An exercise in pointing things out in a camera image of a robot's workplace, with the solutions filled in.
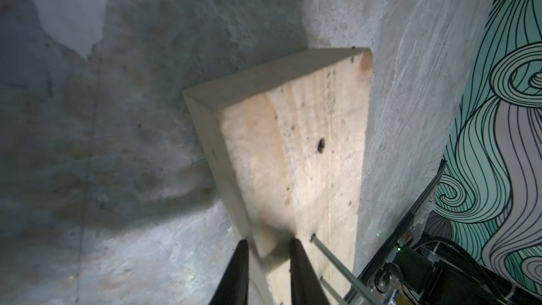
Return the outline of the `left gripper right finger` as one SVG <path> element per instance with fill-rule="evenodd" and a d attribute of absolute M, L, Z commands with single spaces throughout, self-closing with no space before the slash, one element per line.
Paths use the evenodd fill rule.
<path fill-rule="evenodd" d="M 310 263 L 302 242 L 293 238 L 289 242 L 291 299 L 293 305 L 329 305 Z"/>

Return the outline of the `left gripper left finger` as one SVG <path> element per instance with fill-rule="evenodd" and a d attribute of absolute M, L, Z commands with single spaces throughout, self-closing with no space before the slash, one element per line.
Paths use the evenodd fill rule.
<path fill-rule="evenodd" d="M 248 281 L 249 247 L 248 241 L 243 239 L 238 242 L 210 305 L 247 305 Z"/>

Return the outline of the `wooden block with nails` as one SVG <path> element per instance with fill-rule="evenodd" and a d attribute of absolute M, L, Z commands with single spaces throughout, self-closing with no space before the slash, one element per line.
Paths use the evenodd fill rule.
<path fill-rule="evenodd" d="M 369 120 L 368 48 L 308 49 L 189 88 L 183 97 L 262 304 L 289 304 L 289 240 L 316 275 L 349 284 Z"/>

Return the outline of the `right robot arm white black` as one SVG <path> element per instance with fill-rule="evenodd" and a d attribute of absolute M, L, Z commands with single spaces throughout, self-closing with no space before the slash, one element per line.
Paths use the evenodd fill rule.
<path fill-rule="evenodd" d="M 385 243 L 358 279 L 384 294 L 399 283 L 412 304 L 540 304 L 541 297 L 477 263 L 459 244 L 424 237 Z"/>

